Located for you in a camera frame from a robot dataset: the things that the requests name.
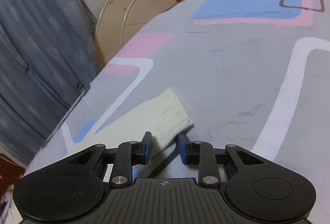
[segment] gray curtain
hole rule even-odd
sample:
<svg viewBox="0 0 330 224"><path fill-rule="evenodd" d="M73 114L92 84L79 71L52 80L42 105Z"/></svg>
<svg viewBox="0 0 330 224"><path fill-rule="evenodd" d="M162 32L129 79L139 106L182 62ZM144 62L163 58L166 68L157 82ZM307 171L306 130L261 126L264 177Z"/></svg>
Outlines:
<svg viewBox="0 0 330 224"><path fill-rule="evenodd" d="M0 141L25 163L97 75L87 17L81 0L0 0Z"/></svg>

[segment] ironing board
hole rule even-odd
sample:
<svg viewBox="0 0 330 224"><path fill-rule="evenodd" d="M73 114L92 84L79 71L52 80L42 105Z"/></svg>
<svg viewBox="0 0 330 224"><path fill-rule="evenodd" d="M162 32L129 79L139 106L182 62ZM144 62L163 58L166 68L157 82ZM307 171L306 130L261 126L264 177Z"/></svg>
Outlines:
<svg viewBox="0 0 330 224"><path fill-rule="evenodd" d="M146 24L106 65L27 173L171 87L194 121L191 141L237 144L303 175L317 192L309 220L327 223L328 7L330 0L183 1ZM174 148L164 150L153 173L197 176ZM137 168L134 175L148 172Z"/></svg>

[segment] white curved stripe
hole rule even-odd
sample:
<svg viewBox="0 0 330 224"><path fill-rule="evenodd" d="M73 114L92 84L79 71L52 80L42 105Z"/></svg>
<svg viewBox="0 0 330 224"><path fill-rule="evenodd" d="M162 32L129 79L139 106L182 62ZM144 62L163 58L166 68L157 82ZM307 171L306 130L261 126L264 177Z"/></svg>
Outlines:
<svg viewBox="0 0 330 224"><path fill-rule="evenodd" d="M315 37L299 39L293 47L283 84L252 152L273 161L283 143L298 103L308 54L330 51L330 42Z"/></svg>
<svg viewBox="0 0 330 224"><path fill-rule="evenodd" d="M113 102L113 104L103 113L98 121L92 126L86 137L93 135L105 123L105 121L115 112L115 110L125 101L128 95L135 87L146 77L153 67L153 60L149 58L120 58L114 57L109 63L115 65L131 65L139 67L139 74L135 80L120 94L120 96Z"/></svg>
<svg viewBox="0 0 330 224"><path fill-rule="evenodd" d="M73 146L75 145L75 143L73 142L71 132L70 132L69 126L66 123L66 121L64 121L62 123L61 131L62 131L62 135L64 138L64 143L65 143L66 149L67 149L67 151L70 151L73 148Z"/></svg>

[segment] curtain fold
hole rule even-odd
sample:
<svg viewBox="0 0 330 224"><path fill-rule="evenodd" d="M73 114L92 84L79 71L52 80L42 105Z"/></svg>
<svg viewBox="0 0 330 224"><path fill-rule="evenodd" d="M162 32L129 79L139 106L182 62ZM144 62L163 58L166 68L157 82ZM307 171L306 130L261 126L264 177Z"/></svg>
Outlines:
<svg viewBox="0 0 330 224"><path fill-rule="evenodd" d="M97 75L88 17L81 0L0 0L0 141L25 163Z"/></svg>

